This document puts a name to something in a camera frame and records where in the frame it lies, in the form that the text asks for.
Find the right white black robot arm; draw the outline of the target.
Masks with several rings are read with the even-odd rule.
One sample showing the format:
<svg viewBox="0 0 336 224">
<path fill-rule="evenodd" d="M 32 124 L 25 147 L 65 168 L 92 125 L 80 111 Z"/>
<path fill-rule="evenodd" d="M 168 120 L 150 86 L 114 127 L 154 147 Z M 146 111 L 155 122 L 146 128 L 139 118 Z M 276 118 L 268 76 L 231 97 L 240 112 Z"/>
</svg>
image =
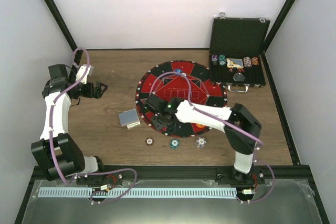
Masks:
<svg viewBox="0 0 336 224">
<path fill-rule="evenodd" d="M 151 94 L 144 107 L 154 113 L 153 124 L 157 129 L 180 122 L 201 124 L 225 133 L 235 151 L 235 181 L 244 184 L 251 179 L 254 151 L 263 145 L 259 139 L 262 125 L 245 106 L 238 103 L 232 108 L 208 106 L 182 98 L 167 102 Z"/>
</svg>

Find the red brown chip stack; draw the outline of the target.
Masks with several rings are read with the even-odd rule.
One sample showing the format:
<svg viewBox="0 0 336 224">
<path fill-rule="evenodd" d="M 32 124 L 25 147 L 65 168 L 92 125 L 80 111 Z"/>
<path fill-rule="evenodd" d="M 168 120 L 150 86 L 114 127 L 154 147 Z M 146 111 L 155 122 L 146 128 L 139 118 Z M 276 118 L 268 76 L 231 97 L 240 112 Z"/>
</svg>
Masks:
<svg viewBox="0 0 336 224">
<path fill-rule="evenodd" d="M 145 140 L 145 143 L 147 146 L 152 146 L 154 144 L 154 139 L 151 138 L 151 137 L 148 137 L 146 140 Z"/>
</svg>

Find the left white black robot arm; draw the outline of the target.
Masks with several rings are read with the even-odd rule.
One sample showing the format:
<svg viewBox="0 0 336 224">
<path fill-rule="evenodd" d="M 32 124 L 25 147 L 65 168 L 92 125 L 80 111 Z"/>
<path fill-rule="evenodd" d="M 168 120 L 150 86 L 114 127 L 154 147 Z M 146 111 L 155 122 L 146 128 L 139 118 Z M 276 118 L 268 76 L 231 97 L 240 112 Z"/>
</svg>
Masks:
<svg viewBox="0 0 336 224">
<path fill-rule="evenodd" d="M 42 96 L 46 104 L 46 116 L 40 140 L 31 144 L 31 152 L 47 180 L 59 179 L 78 173 L 89 173 L 95 184 L 102 184 L 107 178 L 107 170 L 97 156 L 86 157 L 69 135 L 69 109 L 73 99 L 99 99 L 107 90 L 107 85 L 87 81 L 94 68 L 82 65 L 72 78 L 66 65 L 57 64 L 49 68 Z"/>
</svg>

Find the blue white chip stack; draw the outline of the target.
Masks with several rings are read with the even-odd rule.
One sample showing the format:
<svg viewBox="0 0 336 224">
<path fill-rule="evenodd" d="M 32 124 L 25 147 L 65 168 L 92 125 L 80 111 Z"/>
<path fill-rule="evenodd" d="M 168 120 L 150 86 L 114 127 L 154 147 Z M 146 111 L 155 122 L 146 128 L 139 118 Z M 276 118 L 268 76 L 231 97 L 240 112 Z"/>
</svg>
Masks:
<svg viewBox="0 0 336 224">
<path fill-rule="evenodd" d="M 206 139 L 204 137 L 198 137 L 195 141 L 195 146 L 197 148 L 203 148 L 206 144 Z"/>
</svg>

